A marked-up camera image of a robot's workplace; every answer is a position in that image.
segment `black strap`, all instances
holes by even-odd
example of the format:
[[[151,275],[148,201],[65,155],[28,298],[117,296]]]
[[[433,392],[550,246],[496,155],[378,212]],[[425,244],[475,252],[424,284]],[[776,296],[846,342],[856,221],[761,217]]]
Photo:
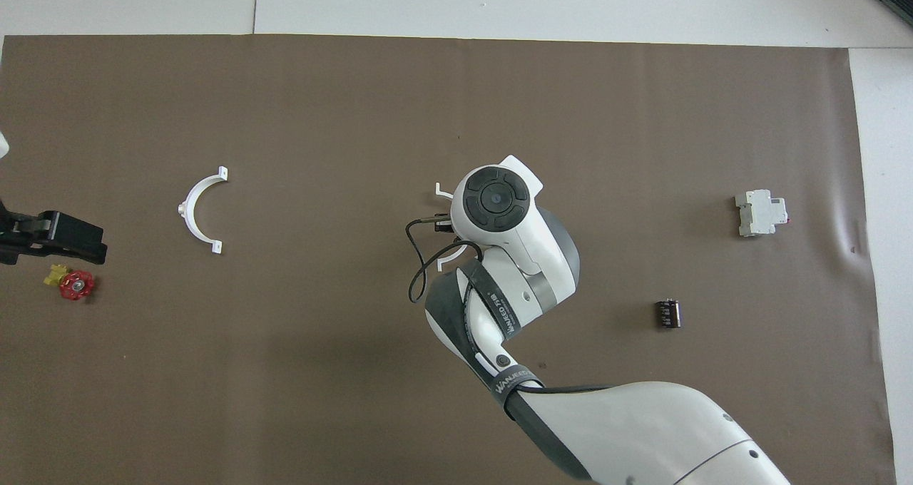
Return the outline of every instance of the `black strap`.
[[[473,289],[479,293],[485,306],[488,307],[491,316],[498,322],[501,334],[504,335],[505,341],[511,339],[519,333],[519,319],[513,312],[513,307],[504,295],[501,287],[492,278],[489,271],[486,270],[478,260],[470,260],[460,266]]]
[[[531,387],[518,387],[516,390],[523,392],[538,391]],[[574,479],[591,479],[590,473],[586,471],[577,456],[561,442],[558,435],[551,431],[548,424],[542,421],[536,411],[529,406],[529,403],[520,394],[511,394],[508,397],[508,404],[504,407],[508,416],[516,422],[521,429],[532,439],[532,442],[545,453],[552,462],[555,463],[562,471],[570,474]]]
[[[495,401],[503,408],[514,389],[519,387],[523,382],[529,380],[542,385],[539,378],[536,377],[535,374],[532,374],[532,371],[529,371],[527,366],[520,364],[511,365],[511,367],[499,372],[491,379],[491,382],[489,382],[489,391],[491,391],[491,395],[495,397]]]

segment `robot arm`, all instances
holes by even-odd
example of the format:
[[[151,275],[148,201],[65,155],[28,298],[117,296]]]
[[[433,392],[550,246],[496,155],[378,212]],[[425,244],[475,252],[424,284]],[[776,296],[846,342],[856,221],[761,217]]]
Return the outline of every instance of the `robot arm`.
[[[64,255],[104,264],[108,247],[103,230],[59,211],[39,215],[10,212],[0,201],[0,264],[16,264],[19,255]]]
[[[484,259],[438,277],[425,317],[495,400],[556,465],[577,479],[626,484],[788,483],[714,401],[679,384],[545,388],[503,347],[574,293],[580,258],[542,183],[521,161],[476,168],[454,192],[460,238]]]

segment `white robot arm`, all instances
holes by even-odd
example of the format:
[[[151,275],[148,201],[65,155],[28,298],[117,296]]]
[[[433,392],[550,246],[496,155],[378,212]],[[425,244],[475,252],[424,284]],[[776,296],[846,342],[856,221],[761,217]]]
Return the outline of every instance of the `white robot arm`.
[[[505,412],[577,479],[625,485],[788,484],[714,401],[679,384],[545,388],[503,342],[574,293],[580,257],[542,183],[513,156],[476,168],[454,192],[460,238],[489,247],[438,277],[425,317]]]

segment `brown surface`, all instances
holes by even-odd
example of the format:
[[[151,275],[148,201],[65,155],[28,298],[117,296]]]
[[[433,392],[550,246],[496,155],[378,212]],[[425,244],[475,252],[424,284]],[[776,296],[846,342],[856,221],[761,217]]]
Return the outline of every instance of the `brown surface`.
[[[845,50],[142,36],[3,56],[4,202],[111,250],[0,268],[0,482],[570,482],[405,297],[402,226],[508,153],[583,258],[519,361],[551,385],[698,388],[796,484],[894,481]],[[219,165],[212,255],[176,208]],[[744,240],[733,196],[756,188],[792,222]],[[41,283],[58,261],[98,275],[91,301]],[[663,297],[683,329],[653,328]]]

